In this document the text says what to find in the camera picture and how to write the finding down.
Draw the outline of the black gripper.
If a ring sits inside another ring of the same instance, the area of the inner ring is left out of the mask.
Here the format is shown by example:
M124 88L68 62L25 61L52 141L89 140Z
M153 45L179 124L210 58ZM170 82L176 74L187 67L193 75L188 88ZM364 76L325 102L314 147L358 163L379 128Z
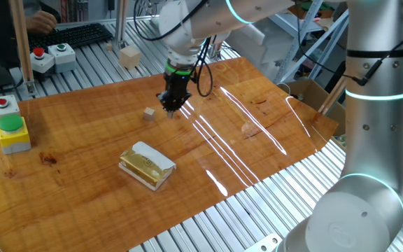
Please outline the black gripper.
M190 77L179 73L165 73L164 79L166 81L165 91L157 94L156 97L167 112L167 116L173 118L174 113L192 96L188 92Z

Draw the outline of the person hand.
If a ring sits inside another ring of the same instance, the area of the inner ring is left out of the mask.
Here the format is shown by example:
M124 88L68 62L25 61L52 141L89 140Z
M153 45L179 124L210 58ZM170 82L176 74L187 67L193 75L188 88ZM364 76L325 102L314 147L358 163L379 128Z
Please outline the person hand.
M28 33L49 34L57 25L56 18L45 11L37 11L25 18Z

